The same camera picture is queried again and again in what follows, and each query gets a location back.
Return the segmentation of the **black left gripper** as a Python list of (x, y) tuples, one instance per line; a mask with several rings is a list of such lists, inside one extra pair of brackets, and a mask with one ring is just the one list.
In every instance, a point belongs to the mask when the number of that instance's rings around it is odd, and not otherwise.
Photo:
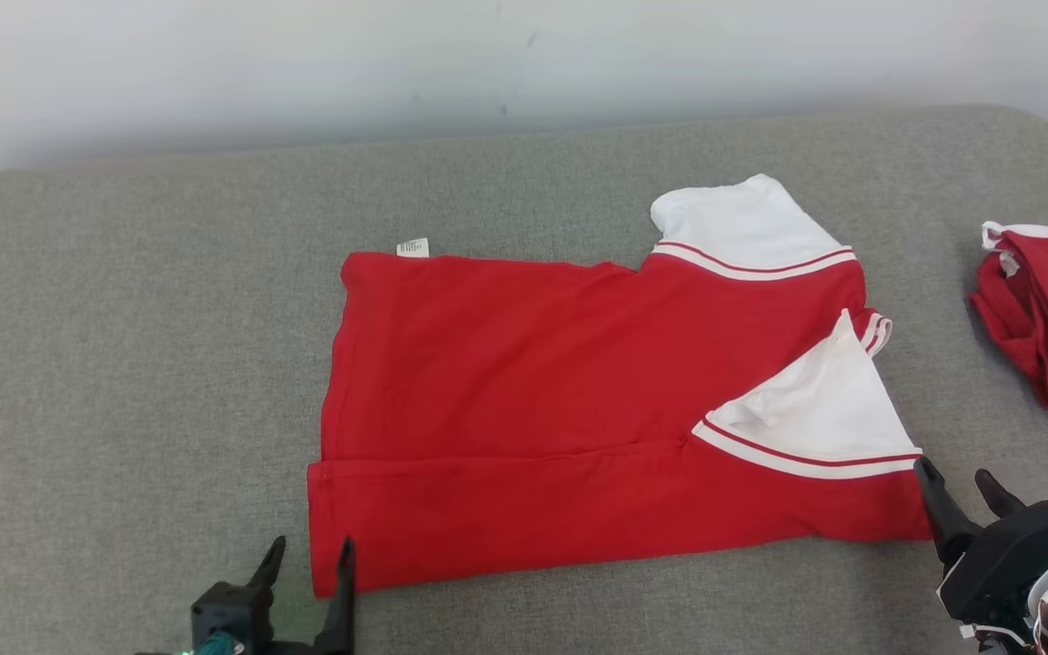
[[(286, 556), (287, 538), (272, 540), (266, 555), (249, 578), (250, 588), (271, 590)], [(355, 544), (345, 538), (339, 552), (336, 567), (337, 586), (326, 610), (323, 630), (312, 645), (294, 641), (270, 641), (266, 655), (348, 655), (355, 652)]]

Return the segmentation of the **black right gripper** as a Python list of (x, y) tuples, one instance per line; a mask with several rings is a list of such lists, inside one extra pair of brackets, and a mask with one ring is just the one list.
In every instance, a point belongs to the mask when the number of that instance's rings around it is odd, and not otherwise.
[(997, 521), (982, 527), (953, 498), (927, 458), (915, 461), (937, 559), (945, 567), (940, 601), (949, 618), (1010, 629), (1026, 614), (1028, 591), (1048, 571), (1048, 505), (1026, 507), (989, 470), (976, 486)]

